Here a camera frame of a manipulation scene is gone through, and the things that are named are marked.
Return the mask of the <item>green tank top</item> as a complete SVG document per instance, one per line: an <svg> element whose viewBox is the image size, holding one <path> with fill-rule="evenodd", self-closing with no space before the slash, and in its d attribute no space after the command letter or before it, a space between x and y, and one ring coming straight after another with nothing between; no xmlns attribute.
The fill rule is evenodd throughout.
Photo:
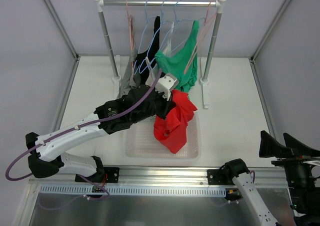
<svg viewBox="0 0 320 226"><path fill-rule="evenodd" d="M161 51L155 54L158 67L164 74L176 77L179 82L175 89L185 93L191 90L198 78L198 60L194 51L199 27L199 21L194 21L186 43L174 56L165 56Z"/></svg>

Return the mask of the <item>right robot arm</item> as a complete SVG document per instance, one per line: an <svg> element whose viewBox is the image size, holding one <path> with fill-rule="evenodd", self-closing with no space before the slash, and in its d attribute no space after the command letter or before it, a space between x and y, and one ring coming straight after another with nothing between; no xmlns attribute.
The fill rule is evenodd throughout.
<svg viewBox="0 0 320 226"><path fill-rule="evenodd" d="M320 189L316 186L319 177L312 175L320 165L320 152L288 133L283 134L285 144L279 143L266 131L260 133L260 158L272 158L271 164L282 168L284 176L277 182L276 177L262 175L254 182L255 176L242 159L224 163L211 179L220 185L234 185L240 192L255 224L278 226L280 223L266 206L256 187L284 188L290 197L290 209L297 226L318 226L320 224Z"/></svg>

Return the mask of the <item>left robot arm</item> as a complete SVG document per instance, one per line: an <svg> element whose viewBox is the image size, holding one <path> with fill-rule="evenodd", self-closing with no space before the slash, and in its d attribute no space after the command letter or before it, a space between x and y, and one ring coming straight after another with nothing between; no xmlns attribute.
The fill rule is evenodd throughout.
<svg viewBox="0 0 320 226"><path fill-rule="evenodd" d="M95 138L127 130L154 115L164 119L174 107L171 91L140 85L64 129L47 135L27 134L27 147L39 146L28 157L29 169L38 179L60 173L75 174L76 182L101 182L106 172L100 157L80 157L67 151Z"/></svg>

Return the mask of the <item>red tank top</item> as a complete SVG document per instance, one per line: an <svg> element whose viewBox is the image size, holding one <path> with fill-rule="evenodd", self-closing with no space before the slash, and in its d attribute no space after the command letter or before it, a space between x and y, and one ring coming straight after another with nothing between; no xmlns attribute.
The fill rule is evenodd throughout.
<svg viewBox="0 0 320 226"><path fill-rule="evenodd" d="M153 135L171 153L176 154L187 143L187 126L198 109L187 93L176 89L172 91L172 101L175 107L166 118L155 118Z"/></svg>

